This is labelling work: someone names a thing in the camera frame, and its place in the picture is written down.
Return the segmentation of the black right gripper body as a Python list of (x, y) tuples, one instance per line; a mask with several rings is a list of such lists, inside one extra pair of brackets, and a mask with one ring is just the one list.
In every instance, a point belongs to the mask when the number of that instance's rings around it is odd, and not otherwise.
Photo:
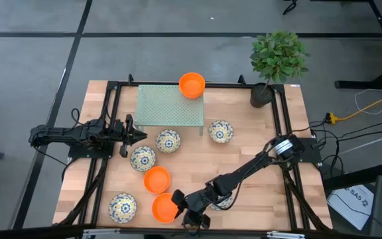
[(189, 209), (196, 212), (196, 223), (183, 223), (184, 227), (193, 226), (193, 227), (202, 227), (203, 229), (208, 229), (210, 227), (211, 219), (207, 214), (204, 214), (206, 208), (216, 201), (218, 194), (209, 188), (205, 188), (194, 193), (191, 193), (187, 196), (184, 193), (177, 189), (172, 194), (172, 202), (177, 206), (180, 204), (187, 204)]

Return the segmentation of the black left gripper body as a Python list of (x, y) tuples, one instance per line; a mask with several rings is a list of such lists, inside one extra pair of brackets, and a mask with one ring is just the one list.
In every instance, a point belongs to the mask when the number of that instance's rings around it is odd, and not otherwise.
[(125, 121), (116, 119), (111, 126), (111, 140), (114, 142), (121, 142), (120, 156), (126, 158), (128, 155), (127, 146), (132, 145), (132, 131), (133, 131), (133, 117), (127, 114)]

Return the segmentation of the blue yellow patterned ceramic bowl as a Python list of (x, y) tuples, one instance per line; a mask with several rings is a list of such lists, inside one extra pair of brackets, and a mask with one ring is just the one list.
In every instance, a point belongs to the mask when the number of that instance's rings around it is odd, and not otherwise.
[(219, 119), (210, 124), (208, 135), (216, 143), (228, 143), (233, 137), (233, 127), (228, 121)]
[(130, 164), (134, 170), (146, 172), (155, 165), (156, 160), (155, 151), (151, 147), (144, 145), (132, 151)]
[(157, 149), (163, 153), (175, 152), (180, 147), (180, 143), (180, 135), (173, 129), (162, 130), (155, 139)]
[(137, 201), (129, 193), (119, 193), (112, 198), (108, 206), (108, 215), (118, 224), (130, 222), (137, 213)]
[(232, 197), (228, 197), (224, 199), (223, 201), (219, 202), (218, 204), (210, 204), (208, 208), (212, 210), (226, 210), (230, 207), (232, 202), (233, 202)]

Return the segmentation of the green perforated metal shelf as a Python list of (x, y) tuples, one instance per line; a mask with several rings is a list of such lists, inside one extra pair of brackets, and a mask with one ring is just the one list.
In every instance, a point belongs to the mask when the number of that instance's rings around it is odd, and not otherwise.
[(204, 98), (185, 98), (177, 85), (138, 86), (134, 124), (145, 126), (197, 127), (204, 130)]

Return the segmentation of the black rig beam silver brackets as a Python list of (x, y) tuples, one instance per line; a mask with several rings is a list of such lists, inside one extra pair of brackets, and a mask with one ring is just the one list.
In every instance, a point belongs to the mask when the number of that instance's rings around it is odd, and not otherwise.
[(309, 230), (297, 228), (290, 231), (275, 230), (192, 230), (183, 228), (96, 228), (93, 224), (53, 225), (38, 228), (0, 230), (0, 239), (66, 239), (103, 234), (168, 234), (199, 236), (248, 236), (264, 239), (382, 239), (382, 236), (344, 234), (334, 230)]

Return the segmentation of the white printed paper sheet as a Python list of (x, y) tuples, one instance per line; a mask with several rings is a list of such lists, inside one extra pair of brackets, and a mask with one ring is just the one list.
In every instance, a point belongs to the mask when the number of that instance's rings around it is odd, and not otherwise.
[(327, 203), (356, 229), (362, 230), (371, 215), (374, 194), (364, 185), (333, 190)]

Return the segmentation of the yellow outlet block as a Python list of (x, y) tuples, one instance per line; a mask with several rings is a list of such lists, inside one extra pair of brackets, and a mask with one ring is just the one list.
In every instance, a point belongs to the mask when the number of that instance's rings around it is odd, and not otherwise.
[(340, 119), (331, 112), (327, 112), (324, 121), (328, 124), (335, 125)]

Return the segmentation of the black diagonal floor beam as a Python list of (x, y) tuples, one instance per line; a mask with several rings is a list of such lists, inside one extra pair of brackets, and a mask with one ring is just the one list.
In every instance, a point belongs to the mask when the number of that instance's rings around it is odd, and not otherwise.
[(323, 186), (327, 191), (343, 189), (355, 185), (372, 183), (378, 176), (382, 176), (382, 165), (325, 179), (323, 180)]

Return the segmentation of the green potted plant black pot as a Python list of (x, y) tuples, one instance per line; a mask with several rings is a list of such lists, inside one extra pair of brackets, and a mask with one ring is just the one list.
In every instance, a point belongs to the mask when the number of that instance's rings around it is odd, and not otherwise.
[(252, 87), (250, 104), (254, 108), (262, 108), (275, 97), (271, 84), (285, 83), (307, 73), (306, 58), (309, 56), (296, 33), (277, 31), (259, 35), (252, 43), (249, 58), (253, 71), (264, 82)]

